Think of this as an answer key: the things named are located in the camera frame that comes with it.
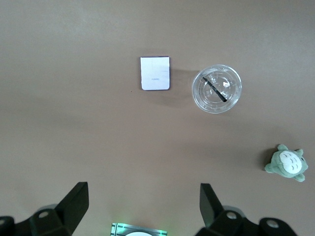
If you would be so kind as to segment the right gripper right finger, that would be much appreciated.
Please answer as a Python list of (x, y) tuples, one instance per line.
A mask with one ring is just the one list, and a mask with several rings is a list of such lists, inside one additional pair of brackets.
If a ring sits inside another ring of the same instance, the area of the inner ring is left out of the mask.
[(295, 236), (296, 232), (277, 218), (262, 218), (255, 224), (235, 210), (224, 209), (212, 186), (200, 185), (199, 208), (205, 227), (198, 236)]

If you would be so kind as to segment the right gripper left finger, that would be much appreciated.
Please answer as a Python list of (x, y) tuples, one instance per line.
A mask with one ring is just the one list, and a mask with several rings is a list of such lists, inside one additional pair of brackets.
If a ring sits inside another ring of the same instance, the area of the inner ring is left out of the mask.
[(89, 208), (87, 182), (77, 183), (57, 204), (43, 206), (28, 219), (16, 223), (0, 217), (2, 236), (71, 236)]

